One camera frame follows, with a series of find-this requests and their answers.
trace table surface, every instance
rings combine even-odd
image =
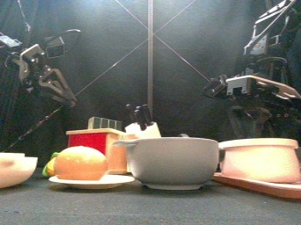
[[[0,189],[0,224],[301,224],[301,200],[280,199],[209,181],[194,191],[162,191],[139,181],[83,190],[36,169]]]

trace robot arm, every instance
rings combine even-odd
[[[41,97],[48,97],[63,105],[74,107],[76,98],[61,71],[47,65],[48,53],[40,46],[35,44],[25,50],[20,50],[21,42],[3,35],[0,36],[0,47],[8,49],[12,62],[19,66],[19,78],[25,89]]]
[[[284,136],[292,127],[301,128],[301,95],[286,82],[285,58],[298,29],[298,1],[282,1],[258,18],[245,47],[251,67],[247,65],[238,76],[229,78],[222,75],[211,79],[203,89],[206,97],[233,101],[229,120],[237,138]]]

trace orange fruit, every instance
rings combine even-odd
[[[53,173],[59,179],[99,180],[107,170],[104,154],[84,146],[64,149],[53,161]]]

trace wooden tray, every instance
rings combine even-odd
[[[277,184],[251,179],[229,178],[222,176],[221,173],[214,174],[214,180],[222,184],[233,185],[278,198],[301,199],[301,180],[294,184]]]

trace white ceramic bowl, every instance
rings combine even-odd
[[[162,137],[114,145],[126,146],[131,174],[154,189],[199,189],[218,167],[218,142],[210,139]]]
[[[253,138],[219,143],[226,150],[222,175],[276,183],[300,179],[296,157],[297,141],[284,138]]]
[[[0,188],[21,184],[32,175],[37,164],[37,157],[24,154],[0,154]]]

